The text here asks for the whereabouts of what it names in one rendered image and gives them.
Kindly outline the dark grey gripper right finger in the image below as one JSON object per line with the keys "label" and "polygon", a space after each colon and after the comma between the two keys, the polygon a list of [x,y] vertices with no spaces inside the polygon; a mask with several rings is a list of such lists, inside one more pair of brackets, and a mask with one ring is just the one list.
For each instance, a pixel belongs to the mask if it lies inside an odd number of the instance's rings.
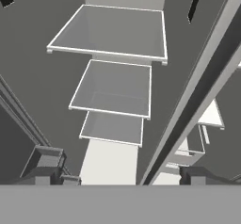
{"label": "dark grey gripper right finger", "polygon": [[181,167],[180,185],[241,185],[241,177],[228,180],[224,177],[216,176],[211,171],[203,167]]}

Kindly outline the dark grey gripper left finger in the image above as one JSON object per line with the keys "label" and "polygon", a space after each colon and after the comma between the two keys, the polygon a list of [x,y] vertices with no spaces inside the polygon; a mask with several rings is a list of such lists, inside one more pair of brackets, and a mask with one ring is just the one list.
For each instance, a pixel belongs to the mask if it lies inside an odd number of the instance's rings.
{"label": "dark grey gripper left finger", "polygon": [[36,146],[24,170],[14,184],[55,185],[62,184],[66,154],[63,149]]}

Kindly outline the white freezer bin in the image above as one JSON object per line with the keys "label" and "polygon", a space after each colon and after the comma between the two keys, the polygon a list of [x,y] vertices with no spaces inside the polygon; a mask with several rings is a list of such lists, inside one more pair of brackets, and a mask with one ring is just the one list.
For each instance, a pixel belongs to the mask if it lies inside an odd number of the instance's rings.
{"label": "white freezer bin", "polygon": [[174,162],[192,166],[205,155],[201,128],[196,125],[174,154]]}

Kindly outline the grey fridge door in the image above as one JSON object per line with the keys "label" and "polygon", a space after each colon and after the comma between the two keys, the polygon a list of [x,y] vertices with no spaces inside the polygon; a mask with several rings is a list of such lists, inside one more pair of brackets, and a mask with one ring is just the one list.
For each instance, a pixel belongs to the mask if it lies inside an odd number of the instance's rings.
{"label": "grey fridge door", "polygon": [[0,74],[0,184],[9,184],[38,165],[39,145],[29,116]]}

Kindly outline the white freezer shelf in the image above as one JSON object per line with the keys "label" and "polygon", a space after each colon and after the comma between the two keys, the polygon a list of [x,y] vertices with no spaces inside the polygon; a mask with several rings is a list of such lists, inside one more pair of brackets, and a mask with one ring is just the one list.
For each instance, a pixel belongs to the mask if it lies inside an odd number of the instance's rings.
{"label": "white freezer shelf", "polygon": [[216,99],[214,99],[205,109],[205,111],[198,120],[198,124],[214,126],[221,129],[225,128],[225,124]]}

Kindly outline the small white-rimmed glass fridge shelf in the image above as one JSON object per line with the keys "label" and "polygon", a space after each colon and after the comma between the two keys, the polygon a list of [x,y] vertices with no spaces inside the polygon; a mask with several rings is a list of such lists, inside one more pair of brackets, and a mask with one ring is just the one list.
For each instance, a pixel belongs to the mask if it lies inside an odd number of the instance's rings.
{"label": "small white-rimmed glass fridge shelf", "polygon": [[79,137],[141,147],[143,125],[143,118],[89,111]]}

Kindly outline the medium white-rimmed glass fridge shelf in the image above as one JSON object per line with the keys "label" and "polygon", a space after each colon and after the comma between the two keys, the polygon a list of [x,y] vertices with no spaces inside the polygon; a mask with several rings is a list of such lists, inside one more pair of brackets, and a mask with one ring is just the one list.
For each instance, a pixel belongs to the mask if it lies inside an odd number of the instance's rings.
{"label": "medium white-rimmed glass fridge shelf", "polygon": [[149,119],[151,96],[151,66],[91,59],[69,108]]}

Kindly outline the grey fridge with freezer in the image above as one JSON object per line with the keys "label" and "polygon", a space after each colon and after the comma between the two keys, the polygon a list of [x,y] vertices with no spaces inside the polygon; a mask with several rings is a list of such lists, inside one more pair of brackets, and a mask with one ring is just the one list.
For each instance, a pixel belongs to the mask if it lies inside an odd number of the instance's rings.
{"label": "grey fridge with freezer", "polygon": [[[54,51],[46,46],[84,4],[162,10],[168,63]],[[142,146],[123,156],[123,169],[149,184],[197,117],[216,67],[238,45],[234,34],[241,0],[0,0],[0,74],[29,116],[38,146],[58,147],[72,174],[82,171],[89,147],[80,138],[87,110],[69,103],[91,59],[152,67],[151,117],[144,119]]]}

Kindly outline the large white-rimmed glass fridge shelf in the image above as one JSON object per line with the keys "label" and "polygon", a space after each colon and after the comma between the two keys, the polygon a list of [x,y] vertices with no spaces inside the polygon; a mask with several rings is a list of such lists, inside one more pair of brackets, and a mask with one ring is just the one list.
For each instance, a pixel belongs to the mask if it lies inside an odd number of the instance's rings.
{"label": "large white-rimmed glass fridge shelf", "polygon": [[116,56],[168,63],[162,10],[84,4],[62,26],[46,51]]}

